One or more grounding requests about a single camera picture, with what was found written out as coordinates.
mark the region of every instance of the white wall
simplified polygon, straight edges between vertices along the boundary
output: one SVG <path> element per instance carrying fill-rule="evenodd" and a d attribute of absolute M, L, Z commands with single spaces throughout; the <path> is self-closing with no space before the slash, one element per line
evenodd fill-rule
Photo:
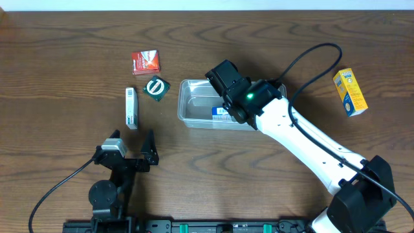
<path fill-rule="evenodd" d="M 18 10 L 414 10 L 414 0 L 0 0 Z"/>

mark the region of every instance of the white box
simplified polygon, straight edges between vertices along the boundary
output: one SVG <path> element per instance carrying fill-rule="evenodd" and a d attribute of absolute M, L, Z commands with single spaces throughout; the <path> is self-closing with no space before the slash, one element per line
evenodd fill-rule
<path fill-rule="evenodd" d="M 138 96 L 133 87 L 125 90 L 125 121 L 130 129 L 138 129 Z"/>

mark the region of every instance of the plastic container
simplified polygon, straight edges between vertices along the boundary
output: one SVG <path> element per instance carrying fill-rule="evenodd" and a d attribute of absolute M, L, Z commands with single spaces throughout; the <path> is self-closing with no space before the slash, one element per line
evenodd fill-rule
<path fill-rule="evenodd" d="M 286 87 L 279 88 L 286 96 Z M 189 128 L 253 131 L 248 124 L 229 120 L 213 120 L 212 108 L 221 107 L 221 98 L 208 80 L 183 80 L 180 84 L 178 117 Z"/>

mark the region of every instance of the yellow box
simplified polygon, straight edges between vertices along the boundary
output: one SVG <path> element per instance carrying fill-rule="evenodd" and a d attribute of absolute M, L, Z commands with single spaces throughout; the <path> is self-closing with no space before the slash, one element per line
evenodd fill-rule
<path fill-rule="evenodd" d="M 368 109 L 351 68 L 338 71 L 333 80 L 349 117 L 361 114 Z"/>

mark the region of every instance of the tabletop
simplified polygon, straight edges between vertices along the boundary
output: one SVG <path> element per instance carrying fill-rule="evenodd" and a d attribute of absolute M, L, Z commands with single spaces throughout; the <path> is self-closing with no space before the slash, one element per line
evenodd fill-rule
<path fill-rule="evenodd" d="M 153 129 L 160 162 L 137 175 L 129 212 L 173 219 L 313 218 L 332 197 L 281 144 L 258 131 L 187 128 L 177 117 L 179 86 L 225 59 L 253 80 L 277 78 L 304 50 L 342 47 L 339 67 L 353 69 L 369 109 L 348 117 L 332 82 L 309 86 L 295 108 L 346 148 L 379 155 L 393 169 L 395 189 L 414 206 L 413 12 L 7 12 L 0 24 L 0 232 L 27 232 L 28 217 L 56 183 L 88 161 L 119 129 L 139 151 Z M 125 125 L 131 53 L 157 49 L 160 77 L 171 84 L 156 102 L 142 91 L 139 130 Z M 285 77 L 288 97 L 330 66 L 322 48 Z M 61 232 L 88 220 L 88 191 L 110 171 L 89 165 L 40 206 L 35 232 Z M 413 223 L 397 204 L 387 227 Z"/>

